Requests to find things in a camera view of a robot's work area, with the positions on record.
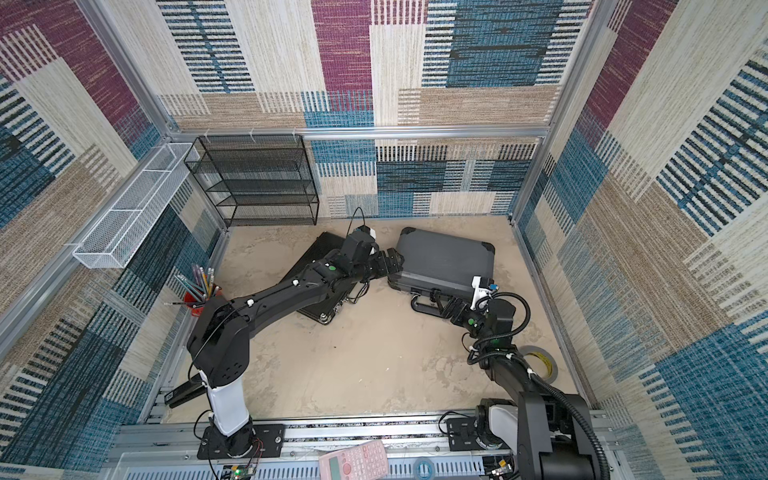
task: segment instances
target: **black wire shelf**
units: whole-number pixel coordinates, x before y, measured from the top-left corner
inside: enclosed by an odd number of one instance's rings
[[[185,162],[227,226],[314,225],[317,187],[298,135],[199,137]]]

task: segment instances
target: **duct tape roll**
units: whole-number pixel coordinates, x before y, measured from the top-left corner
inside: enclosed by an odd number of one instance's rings
[[[420,457],[413,464],[413,478],[416,480],[433,480],[435,477],[435,464],[429,458]]]
[[[523,356],[534,356],[541,360],[542,363],[544,363],[544,365],[547,367],[547,375],[542,376],[541,379],[546,383],[552,383],[557,379],[558,364],[555,363],[554,358],[552,358],[552,355],[550,355],[548,351],[542,349],[540,346],[535,345],[521,346],[518,348],[518,351]]]

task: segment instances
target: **pink calculator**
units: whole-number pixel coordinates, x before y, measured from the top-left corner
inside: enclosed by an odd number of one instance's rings
[[[320,480],[376,480],[389,474],[389,461],[381,440],[320,457]]]

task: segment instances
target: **wire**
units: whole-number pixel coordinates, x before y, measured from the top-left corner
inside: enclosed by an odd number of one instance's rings
[[[462,417],[466,417],[468,419],[471,418],[470,415],[465,415],[463,413],[456,412],[455,410],[448,410],[447,412],[443,413],[442,416],[440,417],[440,420],[437,421],[437,429],[440,431],[440,433],[442,433],[443,435],[447,435],[449,437],[452,437],[454,435],[451,432],[443,432],[442,429],[440,428],[440,424],[445,419],[445,417],[447,417],[448,415],[450,415],[452,413],[456,414],[456,415],[461,415]]]
[[[475,365],[476,363],[480,363],[485,359],[489,359],[493,356],[507,356],[506,353],[503,352],[488,352],[480,356],[474,357],[472,354],[474,352],[470,352],[469,356],[467,357],[467,365]]]
[[[214,478],[219,480],[219,475],[216,475],[216,470],[214,470],[214,464],[210,462],[210,442],[208,442],[208,466],[210,467],[210,472],[214,474]]]
[[[349,219],[349,226],[346,228],[347,235],[349,235],[349,231],[352,229],[352,222],[355,220],[355,215],[358,210],[360,210],[360,214],[362,215],[362,224],[366,225],[366,212],[362,211],[362,207],[357,207],[355,211],[352,212],[352,218]]]
[[[493,298],[493,295],[483,296],[482,298],[478,299],[477,302],[475,302],[475,308],[480,310],[480,304],[485,302],[486,300],[491,300],[492,298]]]
[[[263,303],[259,303],[259,306],[258,306],[258,307],[256,307],[256,313],[254,313],[254,315],[253,315],[254,317],[256,317],[256,315],[258,314],[258,312],[259,312],[259,309],[261,308],[261,306],[262,306],[262,305],[263,305]],[[188,381],[189,383],[199,383],[199,382],[193,382],[193,381],[192,381],[192,379],[190,378],[190,374],[192,373],[192,365],[194,365],[194,361],[195,361],[195,360],[197,360],[197,357],[200,355],[200,352],[202,352],[202,351],[203,351],[203,349],[205,348],[205,346],[208,344],[208,341],[209,341],[209,340],[210,340],[210,339],[211,339],[211,338],[214,336],[214,333],[216,333],[216,331],[217,331],[217,330],[218,330],[218,329],[219,329],[219,328],[220,328],[220,327],[221,327],[223,324],[225,324],[225,323],[227,322],[227,320],[229,320],[229,319],[230,319],[230,317],[231,317],[232,315],[234,315],[234,314],[235,314],[235,313],[237,313],[237,312],[240,312],[242,309],[244,309],[244,308],[246,308],[246,307],[248,307],[248,306],[249,306],[249,305],[248,305],[248,303],[245,303],[245,304],[243,304],[241,307],[239,307],[239,308],[236,308],[236,309],[232,310],[231,312],[229,312],[229,313],[227,314],[227,316],[225,316],[225,317],[224,317],[224,319],[223,319],[223,320],[221,320],[221,321],[219,322],[219,324],[218,324],[218,325],[216,325],[216,326],[214,327],[214,329],[213,329],[213,330],[210,332],[210,335],[208,335],[208,338],[206,338],[206,339],[205,339],[205,341],[203,342],[203,345],[201,345],[201,346],[200,346],[200,349],[197,351],[197,353],[195,353],[195,354],[194,354],[194,357],[192,357],[192,363],[190,363],[190,368],[189,368],[189,369],[187,369],[187,381]]]
[[[196,437],[198,440],[202,440],[202,439],[203,439],[203,437],[198,437],[198,436],[197,436],[197,423],[200,421],[200,419],[202,419],[202,418],[203,418],[203,415],[205,415],[205,414],[206,414],[206,413],[208,413],[208,412],[212,412],[212,411],[213,411],[213,410],[211,410],[211,409],[208,409],[208,410],[204,410],[204,411],[203,411],[203,413],[201,413],[201,414],[199,414],[199,415],[197,416],[197,420],[195,420],[195,421],[194,421],[194,427],[192,427],[192,435],[194,435],[194,436],[195,436],[195,437]]]
[[[467,346],[464,344],[464,337],[466,337],[467,335],[469,335],[469,332],[466,332],[464,335],[462,335],[462,346],[464,347],[464,350],[466,350],[466,351],[467,351],[467,353],[472,353],[472,352],[471,352],[471,351],[470,351],[470,350],[467,348]]]
[[[253,457],[256,456],[256,452],[259,452],[259,458],[257,458],[256,464],[253,466],[253,475],[251,476],[251,478],[256,476],[256,470],[257,468],[259,468],[259,462],[261,461],[261,455],[263,454],[261,449],[262,447],[264,447],[264,442],[262,442],[261,439],[257,438],[256,441],[258,442],[258,444],[256,443],[253,444],[253,448],[254,448],[253,453],[250,455],[250,460],[248,460],[248,463],[245,465],[245,472],[247,474],[248,468],[250,467],[250,464],[253,462]]]
[[[347,299],[347,300],[348,300],[348,301],[349,301],[349,302],[350,302],[352,305],[354,305],[355,303],[357,303],[357,300],[360,300],[361,298],[363,298],[363,297],[366,295],[366,293],[368,293],[368,287],[369,287],[369,285],[370,285],[370,282],[363,282],[363,283],[362,283],[362,286],[360,287],[360,290],[358,290],[358,291],[357,291],[357,295],[355,295],[355,297],[354,297],[354,298],[351,298],[349,295],[347,295],[347,296],[346,296],[346,299]]]
[[[517,293],[512,293],[512,292],[498,292],[493,295],[493,298],[499,298],[501,296],[509,296],[511,298],[516,298],[520,300],[520,302],[523,304],[523,308],[525,308],[525,318],[523,319],[523,323],[518,328],[513,329],[511,332],[499,333],[498,335],[484,336],[481,339],[477,339],[474,345],[475,350],[480,350],[480,345],[482,345],[485,342],[490,342],[491,340],[496,340],[496,339],[505,339],[510,336],[517,335],[518,333],[522,332],[523,329],[525,329],[525,327],[528,326],[528,324],[531,322],[531,306],[528,305],[528,302],[522,296],[519,296]]]
[[[598,458],[598,465],[600,466],[599,480],[610,480],[611,467],[608,465],[608,459],[605,456],[605,450],[603,450],[603,446],[600,444],[598,436],[594,434],[594,430],[589,424],[589,421],[584,418],[581,412],[576,409],[576,407],[571,403],[570,400],[568,400],[568,397],[566,397],[560,389],[546,383],[536,372],[534,372],[533,369],[528,365],[528,362],[525,361],[525,359],[519,356],[511,356],[511,359],[526,368],[528,370],[528,375],[531,377],[531,381],[546,390],[548,394],[553,396],[555,400],[560,402],[560,404],[563,405],[566,410],[568,410],[568,412],[571,414],[571,417],[576,420],[576,423],[578,423],[578,425],[581,427],[581,430],[584,431],[584,434],[587,436],[587,440],[589,440],[589,442],[592,444],[594,455]]]

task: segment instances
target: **red pencil cup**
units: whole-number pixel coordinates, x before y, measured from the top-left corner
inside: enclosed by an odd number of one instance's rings
[[[219,289],[219,291],[216,294],[216,296],[220,296],[220,295],[221,295],[221,289]],[[184,302],[188,302],[188,303],[190,303],[190,302],[197,302],[197,300],[189,292],[184,292]],[[201,305],[201,306],[199,306],[197,308],[192,308],[191,306],[187,305],[187,308],[189,310],[191,310],[192,316],[200,316],[200,314],[203,312],[203,308],[205,308],[205,304],[203,304],[203,305]]]

